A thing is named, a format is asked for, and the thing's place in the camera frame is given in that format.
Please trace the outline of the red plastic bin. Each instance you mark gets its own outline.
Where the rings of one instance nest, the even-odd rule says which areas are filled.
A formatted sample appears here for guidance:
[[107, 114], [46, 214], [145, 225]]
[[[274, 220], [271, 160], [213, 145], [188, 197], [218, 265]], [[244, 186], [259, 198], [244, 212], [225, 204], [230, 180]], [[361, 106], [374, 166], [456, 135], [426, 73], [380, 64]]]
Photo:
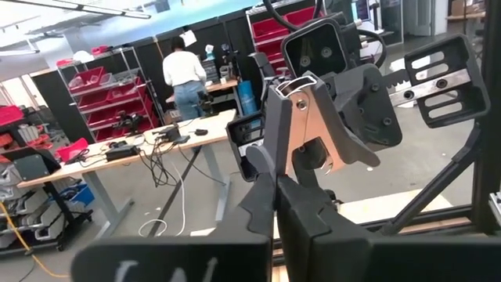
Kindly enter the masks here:
[[67, 163], [79, 153], [88, 148], [88, 141], [85, 138], [78, 139], [75, 143], [67, 146], [62, 146], [56, 150], [56, 156], [62, 161]]

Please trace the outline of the black power supply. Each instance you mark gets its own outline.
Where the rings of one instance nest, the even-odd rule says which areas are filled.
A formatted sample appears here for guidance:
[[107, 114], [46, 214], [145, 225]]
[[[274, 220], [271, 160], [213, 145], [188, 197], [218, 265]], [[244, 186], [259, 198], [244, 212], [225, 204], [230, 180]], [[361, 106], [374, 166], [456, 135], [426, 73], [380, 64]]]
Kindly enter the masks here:
[[140, 149], [135, 145], [123, 145], [109, 149], [106, 153], [107, 161], [115, 161], [126, 157], [139, 155]]

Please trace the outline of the black diagonal frame strut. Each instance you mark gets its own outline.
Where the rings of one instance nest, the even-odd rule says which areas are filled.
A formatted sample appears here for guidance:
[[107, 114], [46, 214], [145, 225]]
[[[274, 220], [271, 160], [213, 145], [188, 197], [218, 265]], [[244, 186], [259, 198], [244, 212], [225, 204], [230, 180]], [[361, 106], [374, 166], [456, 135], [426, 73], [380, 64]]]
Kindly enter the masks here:
[[382, 235], [395, 235], [419, 215], [445, 188], [476, 159], [480, 148], [480, 125], [475, 122], [464, 146], [451, 161], [389, 222], [379, 229]]

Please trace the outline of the blue trash can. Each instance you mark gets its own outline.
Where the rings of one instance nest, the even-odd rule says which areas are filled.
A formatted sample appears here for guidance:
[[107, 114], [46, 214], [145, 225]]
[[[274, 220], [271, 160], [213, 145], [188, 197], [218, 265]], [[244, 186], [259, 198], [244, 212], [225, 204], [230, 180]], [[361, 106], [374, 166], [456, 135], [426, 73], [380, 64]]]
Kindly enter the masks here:
[[238, 84], [238, 94], [243, 115], [253, 114], [258, 110], [250, 81], [242, 81]]

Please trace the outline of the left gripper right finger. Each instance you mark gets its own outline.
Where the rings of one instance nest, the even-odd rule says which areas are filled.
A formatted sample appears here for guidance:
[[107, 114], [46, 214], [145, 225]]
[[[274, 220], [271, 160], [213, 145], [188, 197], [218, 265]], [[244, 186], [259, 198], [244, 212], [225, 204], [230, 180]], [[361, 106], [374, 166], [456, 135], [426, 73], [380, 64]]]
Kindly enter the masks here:
[[339, 214], [321, 189], [276, 180], [290, 282], [501, 282], [501, 238], [384, 236]]

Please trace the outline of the black cart with grey bins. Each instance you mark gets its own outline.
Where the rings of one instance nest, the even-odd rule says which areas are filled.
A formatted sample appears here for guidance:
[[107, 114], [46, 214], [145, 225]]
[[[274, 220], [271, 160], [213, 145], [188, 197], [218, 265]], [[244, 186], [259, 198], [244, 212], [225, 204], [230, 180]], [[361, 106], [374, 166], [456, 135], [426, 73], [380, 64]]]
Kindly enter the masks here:
[[92, 221], [89, 206], [59, 195], [69, 186], [84, 184], [80, 179], [67, 177], [49, 188], [17, 187], [60, 168], [64, 162], [53, 149], [58, 140], [34, 112], [0, 105], [0, 255], [48, 247], [62, 251], [77, 229]]

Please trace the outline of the black aluminium frame rail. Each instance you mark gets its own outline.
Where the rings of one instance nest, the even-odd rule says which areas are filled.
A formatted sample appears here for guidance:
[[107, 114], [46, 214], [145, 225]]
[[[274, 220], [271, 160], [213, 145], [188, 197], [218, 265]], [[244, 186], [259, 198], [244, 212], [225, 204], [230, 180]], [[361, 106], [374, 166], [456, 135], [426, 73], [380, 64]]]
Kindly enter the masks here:
[[470, 220], [471, 205], [461, 205], [426, 211], [417, 215], [399, 231], [399, 235], [458, 235], [476, 233], [477, 228]]

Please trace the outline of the white paper sheet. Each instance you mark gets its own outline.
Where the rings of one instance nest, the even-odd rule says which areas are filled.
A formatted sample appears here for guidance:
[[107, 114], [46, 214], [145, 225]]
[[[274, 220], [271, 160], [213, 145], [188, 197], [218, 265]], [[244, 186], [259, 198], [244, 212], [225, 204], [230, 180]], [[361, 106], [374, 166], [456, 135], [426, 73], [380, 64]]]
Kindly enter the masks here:
[[196, 35], [192, 30], [188, 30], [180, 34], [180, 37], [183, 39], [185, 47], [191, 46], [197, 42]]

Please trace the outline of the black frame post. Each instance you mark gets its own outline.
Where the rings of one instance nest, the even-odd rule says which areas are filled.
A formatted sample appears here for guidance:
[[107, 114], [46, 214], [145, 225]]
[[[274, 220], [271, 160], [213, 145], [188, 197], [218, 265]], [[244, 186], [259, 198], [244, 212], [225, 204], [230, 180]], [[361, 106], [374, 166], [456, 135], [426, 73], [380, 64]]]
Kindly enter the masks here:
[[492, 235], [498, 224], [488, 199], [501, 188], [501, 0], [485, 0], [485, 8], [481, 73], [491, 108], [478, 120], [481, 149], [474, 164], [470, 220], [479, 233]]

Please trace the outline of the wooden work table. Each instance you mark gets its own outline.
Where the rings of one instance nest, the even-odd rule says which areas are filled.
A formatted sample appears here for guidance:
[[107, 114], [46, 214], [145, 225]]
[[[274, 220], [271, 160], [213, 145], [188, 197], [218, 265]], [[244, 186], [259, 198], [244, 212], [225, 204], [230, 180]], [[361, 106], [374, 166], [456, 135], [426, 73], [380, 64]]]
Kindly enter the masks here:
[[[179, 126], [179, 132], [183, 136], [188, 136], [186, 143], [167, 143], [161, 145], [157, 152], [160, 155], [181, 153], [194, 147], [199, 147], [204, 154], [207, 166], [211, 173], [210, 180], [219, 188], [218, 205], [215, 212], [215, 221], [221, 222], [225, 214], [228, 203], [228, 194], [231, 187], [230, 177], [223, 176], [216, 161], [212, 144], [228, 139], [226, 126], [236, 117], [234, 110], [226, 110], [212, 117], [198, 117], [189, 121], [183, 121]], [[115, 168], [124, 164], [132, 164], [136, 161], [143, 161], [147, 156], [155, 154], [153, 142], [156, 140], [157, 130], [150, 129], [143, 133], [144, 142], [138, 146], [139, 153], [130, 157], [123, 157], [115, 161], [108, 161], [105, 157], [107, 152], [106, 142], [94, 143], [88, 146], [89, 153], [84, 164], [62, 163], [60, 168], [50, 175], [22, 181], [17, 184], [18, 188], [26, 188], [42, 184], [49, 188], [55, 181], [65, 179], [75, 174], [80, 174], [88, 188], [95, 197], [96, 207], [103, 211], [106, 223], [96, 235], [100, 237], [110, 237], [115, 229], [121, 224], [131, 207], [135, 204], [132, 198], [128, 198], [121, 208], [118, 208], [110, 198], [106, 187], [99, 178], [97, 171], [106, 168]]]

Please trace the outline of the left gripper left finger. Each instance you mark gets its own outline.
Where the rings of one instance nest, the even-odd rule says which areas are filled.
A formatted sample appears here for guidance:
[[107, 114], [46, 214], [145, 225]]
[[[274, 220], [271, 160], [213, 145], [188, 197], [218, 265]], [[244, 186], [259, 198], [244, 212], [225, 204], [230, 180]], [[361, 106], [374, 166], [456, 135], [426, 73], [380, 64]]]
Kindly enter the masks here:
[[271, 282], [275, 181], [258, 176], [207, 236], [114, 237], [78, 252], [73, 282]]

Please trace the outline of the metal rack with red bins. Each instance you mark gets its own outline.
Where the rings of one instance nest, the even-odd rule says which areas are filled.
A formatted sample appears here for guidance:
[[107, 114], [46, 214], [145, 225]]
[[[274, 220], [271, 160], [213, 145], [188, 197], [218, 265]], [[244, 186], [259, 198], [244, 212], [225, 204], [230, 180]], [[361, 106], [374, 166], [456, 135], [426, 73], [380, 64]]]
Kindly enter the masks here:
[[[315, 0], [272, 0], [272, 6], [284, 20], [301, 26], [312, 18]], [[289, 74], [280, 46], [291, 31], [278, 23], [262, 2], [246, 10], [245, 15], [254, 51], [263, 52], [276, 73]]]
[[71, 60], [57, 68], [66, 90], [83, 119], [82, 136], [90, 143], [127, 135], [122, 115], [137, 116], [139, 131], [161, 124], [160, 104], [153, 83], [133, 47], [118, 47], [88, 62]]

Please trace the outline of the blue crate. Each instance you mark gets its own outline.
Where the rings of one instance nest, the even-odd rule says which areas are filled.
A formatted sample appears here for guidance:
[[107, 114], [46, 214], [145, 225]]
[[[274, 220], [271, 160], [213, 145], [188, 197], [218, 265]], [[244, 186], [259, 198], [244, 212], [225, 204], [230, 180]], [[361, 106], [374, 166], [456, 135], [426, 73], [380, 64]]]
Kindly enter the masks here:
[[59, 195], [65, 201], [81, 202], [84, 206], [90, 205], [95, 200], [92, 191], [88, 188], [86, 183], [69, 186], [62, 190]]

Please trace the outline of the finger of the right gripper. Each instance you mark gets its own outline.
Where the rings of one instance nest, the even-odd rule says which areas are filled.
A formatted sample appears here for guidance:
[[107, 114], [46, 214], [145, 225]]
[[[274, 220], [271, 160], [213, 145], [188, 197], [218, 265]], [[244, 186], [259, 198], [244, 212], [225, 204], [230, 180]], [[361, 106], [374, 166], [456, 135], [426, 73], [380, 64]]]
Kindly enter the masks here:
[[333, 78], [333, 104], [344, 124], [371, 150], [397, 146], [402, 130], [377, 67], [365, 64]]

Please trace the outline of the person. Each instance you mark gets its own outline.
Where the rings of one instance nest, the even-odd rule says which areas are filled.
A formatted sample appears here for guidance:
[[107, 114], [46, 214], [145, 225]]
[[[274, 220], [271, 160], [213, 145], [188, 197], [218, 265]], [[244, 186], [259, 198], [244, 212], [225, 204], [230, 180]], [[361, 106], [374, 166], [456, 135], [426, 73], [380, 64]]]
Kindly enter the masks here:
[[182, 120], [200, 118], [204, 112], [199, 105], [199, 93], [207, 93], [207, 74], [199, 57], [186, 51], [185, 41], [180, 36], [171, 39], [171, 53], [164, 58], [162, 68], [165, 84], [173, 88]]

